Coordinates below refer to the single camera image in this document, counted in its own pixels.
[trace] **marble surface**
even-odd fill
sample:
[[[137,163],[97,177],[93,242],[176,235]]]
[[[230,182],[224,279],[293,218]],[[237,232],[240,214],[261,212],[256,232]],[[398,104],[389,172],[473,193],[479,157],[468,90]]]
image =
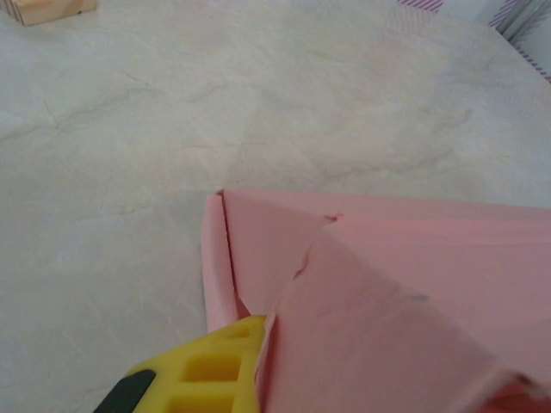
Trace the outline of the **marble surface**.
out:
[[[492,29],[390,1],[102,0],[0,16],[0,400],[92,411],[205,331],[224,186],[551,207],[551,85]]]

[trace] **white marble countertop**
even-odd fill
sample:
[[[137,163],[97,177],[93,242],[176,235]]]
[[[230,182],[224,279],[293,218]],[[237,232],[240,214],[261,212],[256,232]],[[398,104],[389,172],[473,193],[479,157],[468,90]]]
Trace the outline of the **white marble countertop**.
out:
[[[359,0],[0,17],[0,400],[92,411],[202,334],[224,186],[551,206],[551,85],[490,28]]]

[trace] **pink foam insulation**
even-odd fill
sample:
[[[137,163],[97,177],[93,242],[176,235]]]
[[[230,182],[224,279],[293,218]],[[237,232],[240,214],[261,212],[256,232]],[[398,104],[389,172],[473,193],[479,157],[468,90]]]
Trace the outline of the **pink foam insulation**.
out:
[[[209,329],[239,318],[238,302],[269,314],[264,413],[551,411],[523,392],[551,392],[551,211],[215,196],[201,240]]]

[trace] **wooden block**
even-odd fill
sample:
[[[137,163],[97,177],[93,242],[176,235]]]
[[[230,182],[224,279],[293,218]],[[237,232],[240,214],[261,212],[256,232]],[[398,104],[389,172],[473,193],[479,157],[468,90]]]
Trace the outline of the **wooden block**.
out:
[[[94,10],[96,0],[0,0],[0,9],[25,26]]]

